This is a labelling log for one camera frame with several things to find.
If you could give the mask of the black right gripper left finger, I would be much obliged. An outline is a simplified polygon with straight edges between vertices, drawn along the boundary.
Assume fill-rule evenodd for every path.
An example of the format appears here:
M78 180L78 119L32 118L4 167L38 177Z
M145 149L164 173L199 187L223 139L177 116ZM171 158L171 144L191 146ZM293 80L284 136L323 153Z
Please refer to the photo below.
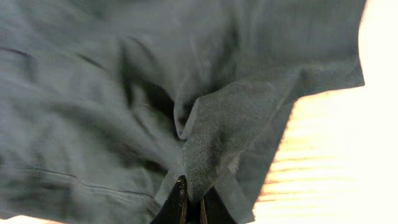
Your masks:
M186 224L187 203L187 180L184 175L181 175L150 224Z

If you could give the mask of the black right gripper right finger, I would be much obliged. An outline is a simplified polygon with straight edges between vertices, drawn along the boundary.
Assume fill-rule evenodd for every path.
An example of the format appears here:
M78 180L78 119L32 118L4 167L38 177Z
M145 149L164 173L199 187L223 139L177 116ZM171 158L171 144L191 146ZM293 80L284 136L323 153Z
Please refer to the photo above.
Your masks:
M200 201L200 223L237 224L214 187Z

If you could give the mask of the black shorts garment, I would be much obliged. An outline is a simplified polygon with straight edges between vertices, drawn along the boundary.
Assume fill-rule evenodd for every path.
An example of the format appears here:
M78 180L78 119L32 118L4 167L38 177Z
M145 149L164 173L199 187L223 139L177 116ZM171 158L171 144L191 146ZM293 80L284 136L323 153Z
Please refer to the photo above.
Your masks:
M239 223L295 101L362 86L364 1L1 1L1 216L149 223L180 175Z

